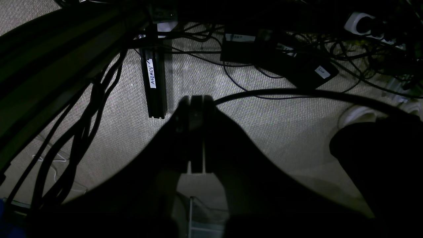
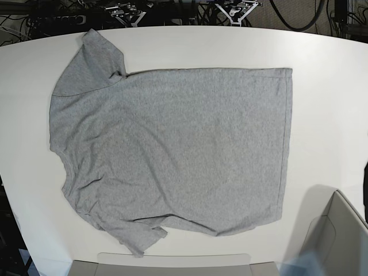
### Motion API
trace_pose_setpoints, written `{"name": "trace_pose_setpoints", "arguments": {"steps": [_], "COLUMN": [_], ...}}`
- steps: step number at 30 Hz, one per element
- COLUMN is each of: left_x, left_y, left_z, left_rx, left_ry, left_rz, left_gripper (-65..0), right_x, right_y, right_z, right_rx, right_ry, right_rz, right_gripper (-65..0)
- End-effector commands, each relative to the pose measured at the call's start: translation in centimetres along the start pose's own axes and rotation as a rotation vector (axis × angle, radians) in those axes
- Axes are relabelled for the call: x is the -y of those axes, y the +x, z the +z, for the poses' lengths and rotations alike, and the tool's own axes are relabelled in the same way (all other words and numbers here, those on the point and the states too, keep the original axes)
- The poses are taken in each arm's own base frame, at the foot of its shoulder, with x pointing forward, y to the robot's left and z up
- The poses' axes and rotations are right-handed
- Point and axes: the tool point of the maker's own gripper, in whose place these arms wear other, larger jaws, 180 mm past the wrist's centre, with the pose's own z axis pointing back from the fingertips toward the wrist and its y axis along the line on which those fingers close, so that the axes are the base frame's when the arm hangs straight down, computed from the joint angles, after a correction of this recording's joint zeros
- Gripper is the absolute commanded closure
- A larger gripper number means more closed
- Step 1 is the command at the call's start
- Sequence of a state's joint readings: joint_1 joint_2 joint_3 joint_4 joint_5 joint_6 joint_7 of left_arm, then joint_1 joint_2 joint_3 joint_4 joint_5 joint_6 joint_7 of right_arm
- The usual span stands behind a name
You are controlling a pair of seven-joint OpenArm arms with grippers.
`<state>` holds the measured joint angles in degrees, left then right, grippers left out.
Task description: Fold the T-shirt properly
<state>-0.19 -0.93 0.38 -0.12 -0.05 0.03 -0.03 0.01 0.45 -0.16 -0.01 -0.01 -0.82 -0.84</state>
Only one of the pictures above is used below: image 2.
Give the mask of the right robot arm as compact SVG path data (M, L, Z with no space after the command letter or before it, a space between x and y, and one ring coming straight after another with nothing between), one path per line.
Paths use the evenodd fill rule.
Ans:
M110 4L104 10L123 24L125 28L137 28L140 21L148 11L151 11L153 6L154 3L150 1L128 1Z

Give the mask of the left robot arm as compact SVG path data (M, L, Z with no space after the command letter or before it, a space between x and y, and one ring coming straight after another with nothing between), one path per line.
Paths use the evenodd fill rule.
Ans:
M256 7L263 6L259 1L246 0L214 1L214 5L226 16L230 26L241 26Z

